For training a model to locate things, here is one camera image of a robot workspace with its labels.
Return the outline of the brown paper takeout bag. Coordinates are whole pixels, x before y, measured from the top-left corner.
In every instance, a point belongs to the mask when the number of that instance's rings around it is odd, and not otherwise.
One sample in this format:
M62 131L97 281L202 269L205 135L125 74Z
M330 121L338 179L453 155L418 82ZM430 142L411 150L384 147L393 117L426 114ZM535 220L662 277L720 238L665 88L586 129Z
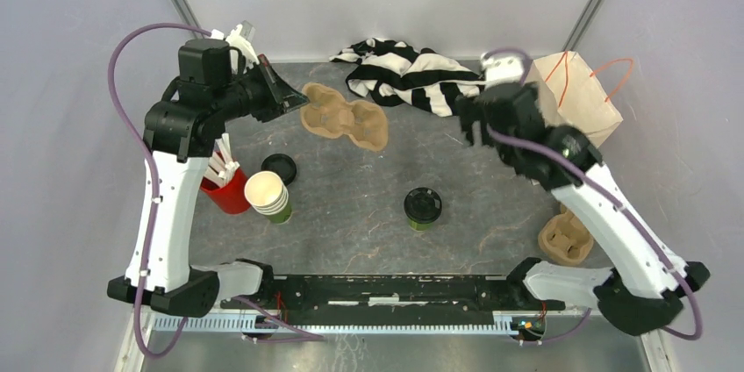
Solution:
M607 91L598 75L625 63L626 72ZM619 58L592 68L575 51L550 54L533 60L527 81L539 86L538 105L548 125L569 124L600 147L623 121L611 98L623 87L634 68L634 59Z

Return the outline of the black plastic cup lid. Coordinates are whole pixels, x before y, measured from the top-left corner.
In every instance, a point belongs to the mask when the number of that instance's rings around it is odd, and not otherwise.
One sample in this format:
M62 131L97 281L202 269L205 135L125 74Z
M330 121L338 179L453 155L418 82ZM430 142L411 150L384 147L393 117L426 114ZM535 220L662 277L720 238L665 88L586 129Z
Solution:
M443 210L442 198L438 192L427 187L410 190L404 198L404 213L417 225L435 222Z

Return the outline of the green paper coffee cup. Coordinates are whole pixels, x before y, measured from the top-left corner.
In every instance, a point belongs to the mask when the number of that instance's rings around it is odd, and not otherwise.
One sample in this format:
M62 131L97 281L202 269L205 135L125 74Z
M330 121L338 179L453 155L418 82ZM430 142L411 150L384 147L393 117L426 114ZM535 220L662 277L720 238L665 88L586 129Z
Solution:
M434 222L421 223L421 222L414 221L413 219L410 219L410 218L408 219L408 226L412 230L417 231L417 232L426 231L430 229L433 225L434 225Z

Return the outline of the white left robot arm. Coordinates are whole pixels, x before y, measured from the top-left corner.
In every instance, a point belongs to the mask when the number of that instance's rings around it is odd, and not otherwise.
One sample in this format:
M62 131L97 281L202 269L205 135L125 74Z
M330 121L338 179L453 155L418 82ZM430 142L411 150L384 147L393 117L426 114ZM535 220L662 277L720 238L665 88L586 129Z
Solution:
M197 194L216 141L236 118L268 122L306 104L245 39L192 39L178 50L179 73L147 112L146 193L136 247L111 299L171 316L201 318L243 296L254 308L275 299L269 265L238 259L193 266L189 243Z

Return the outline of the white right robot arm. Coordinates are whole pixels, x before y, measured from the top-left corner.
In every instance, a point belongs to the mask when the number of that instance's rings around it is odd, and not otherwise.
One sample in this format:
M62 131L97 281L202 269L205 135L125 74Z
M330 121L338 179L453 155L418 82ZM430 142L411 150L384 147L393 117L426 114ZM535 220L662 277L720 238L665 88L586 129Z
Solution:
M545 121L535 84L502 82L455 104L466 140L494 147L516 174L536 181L612 261L609 268L577 268L528 258L509 275L506 295L513 306L528 309L539 300L580 306L632 336L670 332L689 307L694 329L687 339L702 336L696 293L710 277L708 268L679 257L653 233L583 132Z

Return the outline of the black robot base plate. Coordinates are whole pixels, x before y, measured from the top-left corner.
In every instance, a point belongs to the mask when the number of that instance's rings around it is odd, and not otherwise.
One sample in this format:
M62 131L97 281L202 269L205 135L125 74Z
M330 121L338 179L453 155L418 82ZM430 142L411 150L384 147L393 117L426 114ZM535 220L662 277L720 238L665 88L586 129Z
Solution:
M566 304L540 301L506 275L278 275L266 277L253 295L229 297L224 309L279 310L293 326L475 326L496 312L563 311Z

